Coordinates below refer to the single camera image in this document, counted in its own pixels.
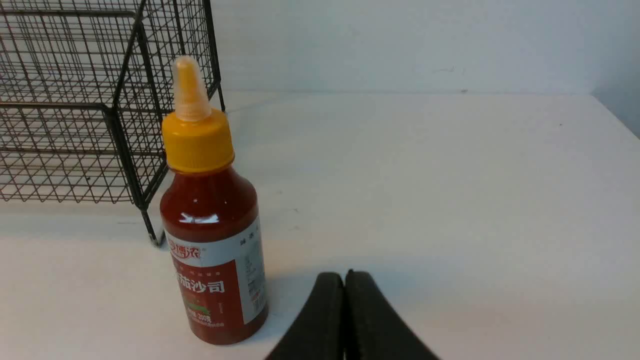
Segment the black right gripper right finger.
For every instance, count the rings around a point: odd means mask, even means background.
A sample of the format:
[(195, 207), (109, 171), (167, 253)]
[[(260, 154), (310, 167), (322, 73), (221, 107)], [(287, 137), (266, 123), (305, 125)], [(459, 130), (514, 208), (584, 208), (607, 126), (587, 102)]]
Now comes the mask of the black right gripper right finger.
[(388, 302), (373, 276), (350, 269), (345, 277), (347, 360), (437, 360)]

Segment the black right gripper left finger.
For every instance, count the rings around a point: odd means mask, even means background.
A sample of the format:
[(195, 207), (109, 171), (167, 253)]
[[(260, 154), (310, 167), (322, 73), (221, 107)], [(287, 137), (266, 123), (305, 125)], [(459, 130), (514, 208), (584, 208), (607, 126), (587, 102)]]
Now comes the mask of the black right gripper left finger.
[(341, 276), (319, 273), (302, 309), (266, 359), (342, 360), (344, 303)]

